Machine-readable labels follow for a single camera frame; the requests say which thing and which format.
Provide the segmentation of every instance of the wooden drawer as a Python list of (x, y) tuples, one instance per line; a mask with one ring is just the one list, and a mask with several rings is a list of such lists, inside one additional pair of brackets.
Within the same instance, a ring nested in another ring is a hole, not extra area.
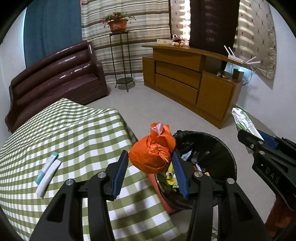
[(232, 97), (233, 85), (213, 74), (202, 74), (197, 108), (222, 120)]
[(176, 51), (174, 49), (153, 49), (153, 59), (183, 66), (196, 71), (203, 71), (205, 56), (197, 53)]
[(174, 95), (192, 104), (196, 103), (197, 90), (189, 87), (188, 85), (182, 84), (178, 81), (172, 80), (159, 74), (155, 75), (155, 85), (173, 93)]
[(143, 57), (142, 61), (144, 82), (155, 84), (155, 61), (146, 57)]
[(156, 61), (156, 73), (199, 88), (201, 73), (181, 66)]

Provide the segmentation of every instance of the cable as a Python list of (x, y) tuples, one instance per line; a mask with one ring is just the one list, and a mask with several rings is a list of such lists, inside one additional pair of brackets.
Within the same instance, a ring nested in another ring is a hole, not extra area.
[(245, 85), (247, 85), (250, 81), (251, 81), (251, 79), (252, 79), (252, 77), (253, 77), (253, 72), (252, 72), (252, 70), (251, 70), (251, 68), (250, 68), (250, 66), (248, 65), (248, 63), (247, 63), (247, 67), (248, 67), (248, 70), (250, 71), (250, 73), (251, 73), (251, 78), (249, 79), (249, 81), (248, 81), (248, 78), (246, 77), (246, 76), (244, 76), (243, 75), (243, 79), (245, 79), (245, 81), (246, 81), (246, 83), (245, 84), (243, 84), (242, 86), (245, 86)]

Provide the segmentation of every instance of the flower pot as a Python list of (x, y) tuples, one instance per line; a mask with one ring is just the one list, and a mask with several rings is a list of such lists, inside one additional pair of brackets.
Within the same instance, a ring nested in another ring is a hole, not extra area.
[(111, 32), (124, 31), (126, 29), (127, 19), (113, 20), (109, 22)]

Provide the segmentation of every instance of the striped curtain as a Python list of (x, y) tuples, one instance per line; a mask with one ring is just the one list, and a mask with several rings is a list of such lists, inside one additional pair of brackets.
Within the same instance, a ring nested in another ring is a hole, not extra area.
[(190, 39), (190, 0), (170, 0), (172, 34)]
[[(136, 81), (143, 80), (142, 57), (152, 54), (152, 49), (143, 48), (142, 45), (156, 42), (157, 39), (170, 39), (168, 0), (82, 0), (82, 38), (92, 41), (96, 57), (103, 64), (107, 83), (114, 83), (114, 69), (112, 63), (108, 25), (100, 23), (100, 19), (112, 12), (127, 12), (136, 17), (136, 20), (128, 21), (129, 48), (131, 55), (131, 67)], [(126, 34), (123, 37), (123, 53), (128, 56)], [(117, 78), (124, 77), (123, 64), (121, 62), (120, 36), (112, 38), (112, 50), (115, 62)], [(126, 62), (126, 70), (129, 71), (129, 63)]]

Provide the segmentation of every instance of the green checkered tablecloth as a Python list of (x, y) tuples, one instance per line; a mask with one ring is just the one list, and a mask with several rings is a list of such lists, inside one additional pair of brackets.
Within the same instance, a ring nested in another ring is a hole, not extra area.
[[(24, 239), (68, 178), (90, 179), (129, 151), (136, 137), (116, 109), (96, 110), (61, 99), (22, 125), (0, 151), (0, 205)], [(39, 170), (53, 151), (62, 162), (44, 199), (35, 194)], [(108, 202), (117, 240), (184, 240), (144, 173), (129, 163), (120, 195)], [(90, 240), (87, 199), (84, 240)]]

